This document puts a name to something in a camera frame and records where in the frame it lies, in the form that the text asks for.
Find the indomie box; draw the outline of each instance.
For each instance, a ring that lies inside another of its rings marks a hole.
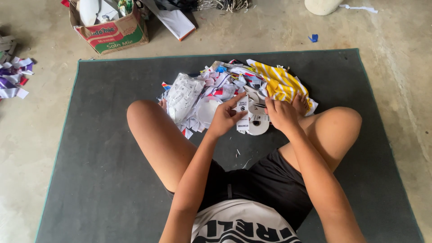
[[[99,54],[107,54],[149,42],[147,27],[136,3],[132,7],[132,13],[118,20],[93,26],[80,26],[76,2],[77,0],[71,0],[70,23]]]

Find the black shorts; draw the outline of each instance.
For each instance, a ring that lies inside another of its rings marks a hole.
[[[173,199],[173,192],[168,195]],[[216,161],[211,162],[198,211],[230,199],[247,199],[272,207],[294,230],[300,227],[313,207],[302,175],[277,149],[250,169],[226,172]]]

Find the person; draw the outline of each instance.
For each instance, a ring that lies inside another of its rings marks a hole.
[[[356,141],[362,119],[336,107],[304,117],[305,97],[292,104],[266,98],[265,112],[289,143],[250,169],[224,171],[212,160],[218,139],[247,112],[233,108],[245,93],[216,109],[197,148],[166,113],[165,102],[133,102],[127,120],[169,195],[161,243],[300,242],[296,231],[315,207],[329,243],[365,238],[333,171]]]

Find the green mat border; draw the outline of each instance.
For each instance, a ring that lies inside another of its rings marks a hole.
[[[372,90],[372,86],[371,86],[371,83],[369,81],[368,74],[366,73],[365,66],[363,65],[362,59],[360,57],[360,52],[359,52],[358,48],[331,49],[331,50],[308,50],[308,51],[272,51],[272,52],[261,52],[261,53],[233,53],[233,54],[227,53],[227,54],[209,54],[209,55],[182,55],[182,56],[163,56],[163,57],[150,57],[150,58],[120,58],[120,59],[95,59],[95,60],[82,60],[82,59],[79,59],[77,61],[75,80],[73,82],[72,90],[70,92],[69,104],[67,105],[66,116],[64,118],[63,128],[61,130],[60,140],[58,142],[57,153],[56,153],[56,157],[55,157],[55,160],[54,160],[53,169],[52,169],[52,172],[51,172],[50,182],[48,183],[47,194],[45,196],[45,202],[44,202],[44,207],[42,209],[41,219],[39,220],[38,229],[36,230],[35,243],[36,243],[36,240],[38,238],[39,229],[40,229],[41,223],[42,223],[42,217],[44,216],[45,206],[47,204],[48,193],[50,191],[51,181],[52,181],[53,175],[54,175],[54,169],[55,169],[55,165],[56,165],[56,162],[57,162],[58,151],[60,150],[60,143],[61,143],[61,139],[63,137],[64,127],[66,125],[67,114],[69,113],[70,101],[72,100],[73,89],[75,88],[76,80],[78,78],[79,63],[80,62],[144,60],[144,59],[157,59],[157,58],[217,57],[217,56],[225,56],[225,55],[260,55],[260,54],[281,54],[281,53],[317,52],[317,51],[356,51],[357,52],[357,56],[359,57],[360,64],[361,64],[362,69],[363,69],[363,73],[366,76],[366,80],[368,81],[369,89],[370,89],[370,91],[372,93],[372,98],[374,99],[374,102],[375,102],[375,108],[376,108],[376,110],[378,111],[378,114],[379,114],[378,105],[376,103],[375,95],[374,95],[374,92]],[[380,115],[380,120],[381,120],[381,125],[384,128],[384,123],[382,122],[381,115]],[[392,156],[393,156],[393,163],[396,166],[397,175],[399,176],[400,183],[402,184],[403,191],[405,192],[405,197],[408,200],[408,204],[410,205],[411,216],[412,216],[412,218],[414,219],[414,221],[416,223],[416,227],[417,227],[417,231],[418,231],[418,233],[420,235],[420,239],[421,239],[422,243],[424,243],[425,240],[423,238],[423,234],[420,231],[419,225],[417,223],[416,216],[414,215],[413,208],[411,207],[411,203],[410,203],[410,200],[408,198],[407,191],[405,190],[405,186],[403,185],[402,178],[400,177],[399,168],[397,167],[396,161],[394,160],[394,152],[393,152],[393,148],[391,146],[390,146],[390,149],[391,149],[391,153],[392,153]]]

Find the foot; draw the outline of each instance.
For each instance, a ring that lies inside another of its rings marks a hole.
[[[297,93],[295,95],[294,100],[292,101],[292,106],[297,111],[298,120],[302,119],[305,116],[309,108],[308,100],[306,99],[305,96],[302,96],[300,93]]]
[[[159,105],[166,112],[166,99],[162,99],[161,101],[159,101]]]

